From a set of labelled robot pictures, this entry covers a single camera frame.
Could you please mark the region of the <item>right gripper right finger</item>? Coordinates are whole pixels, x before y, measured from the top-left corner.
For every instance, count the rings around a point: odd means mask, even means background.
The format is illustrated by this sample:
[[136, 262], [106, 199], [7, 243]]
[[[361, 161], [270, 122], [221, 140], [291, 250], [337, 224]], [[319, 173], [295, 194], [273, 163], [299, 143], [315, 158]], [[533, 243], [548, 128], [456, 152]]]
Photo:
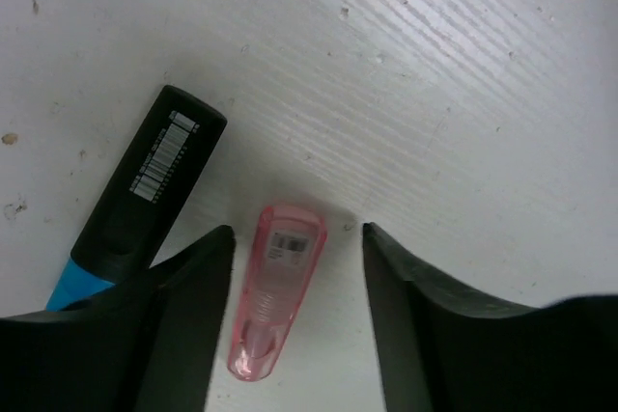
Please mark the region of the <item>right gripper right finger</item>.
[[613, 411], [617, 299], [542, 308], [473, 288], [374, 223], [363, 266], [389, 411]]

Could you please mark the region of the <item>blue cap black highlighter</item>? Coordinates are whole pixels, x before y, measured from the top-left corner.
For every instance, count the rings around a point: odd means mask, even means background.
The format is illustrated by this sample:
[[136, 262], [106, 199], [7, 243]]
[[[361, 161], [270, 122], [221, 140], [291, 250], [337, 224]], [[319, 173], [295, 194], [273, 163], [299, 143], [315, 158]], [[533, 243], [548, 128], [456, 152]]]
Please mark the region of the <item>blue cap black highlighter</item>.
[[199, 98], [171, 85], [161, 89], [70, 250], [49, 311], [150, 267], [226, 125]]

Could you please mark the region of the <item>pink translucent correction tape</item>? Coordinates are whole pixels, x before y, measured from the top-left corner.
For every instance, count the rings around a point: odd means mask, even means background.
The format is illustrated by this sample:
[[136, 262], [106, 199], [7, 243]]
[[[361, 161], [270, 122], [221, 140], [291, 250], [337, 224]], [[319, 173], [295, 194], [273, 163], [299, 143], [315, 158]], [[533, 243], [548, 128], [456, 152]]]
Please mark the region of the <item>pink translucent correction tape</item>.
[[235, 378], [256, 382], [271, 374], [326, 239], [323, 218], [311, 210], [276, 205], [260, 214], [228, 354]]

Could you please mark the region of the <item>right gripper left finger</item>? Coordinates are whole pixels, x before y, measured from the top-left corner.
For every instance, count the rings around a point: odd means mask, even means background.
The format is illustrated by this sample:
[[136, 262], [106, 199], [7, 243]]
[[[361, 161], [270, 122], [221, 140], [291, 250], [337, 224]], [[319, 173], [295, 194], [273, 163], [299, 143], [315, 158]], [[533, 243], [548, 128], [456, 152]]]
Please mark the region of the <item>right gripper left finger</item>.
[[221, 225], [65, 310], [2, 318], [2, 410], [204, 410], [235, 249]]

